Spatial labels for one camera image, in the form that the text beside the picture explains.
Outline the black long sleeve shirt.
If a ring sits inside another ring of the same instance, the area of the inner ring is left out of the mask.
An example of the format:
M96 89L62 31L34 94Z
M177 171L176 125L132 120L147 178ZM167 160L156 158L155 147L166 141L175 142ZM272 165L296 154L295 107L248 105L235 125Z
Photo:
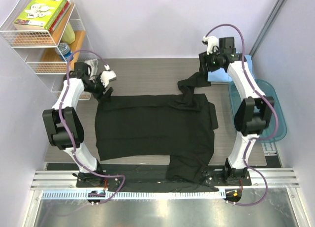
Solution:
M178 95L101 97L95 116L99 158L167 155L168 178L196 182L214 154L218 120L214 104L194 90L210 85L196 72L178 82Z

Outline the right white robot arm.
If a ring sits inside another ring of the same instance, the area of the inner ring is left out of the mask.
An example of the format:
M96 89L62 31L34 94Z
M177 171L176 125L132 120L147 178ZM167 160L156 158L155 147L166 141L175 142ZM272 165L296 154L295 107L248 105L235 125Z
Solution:
M254 144L269 127L271 116L275 112L274 99L267 97L258 87L245 56L236 51L233 37L204 36L202 43L207 46L206 52L199 55L203 72L214 72L223 68L234 82L241 99L234 116L236 140L221 174L226 184L237 185L247 176L248 159Z

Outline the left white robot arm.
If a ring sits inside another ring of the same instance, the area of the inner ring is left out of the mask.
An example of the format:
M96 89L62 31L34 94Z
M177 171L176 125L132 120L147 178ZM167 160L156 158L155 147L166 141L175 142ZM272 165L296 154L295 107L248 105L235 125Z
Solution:
M89 92L100 99L106 91L112 91L108 85L116 79L116 74L109 65L104 68L103 72L93 76L91 65L85 62L75 63L74 70L68 71L63 77L63 88L56 103L42 113L51 146L70 155L79 167L77 179L94 187L104 183L105 175L99 161L84 143L84 129L76 107L83 92Z

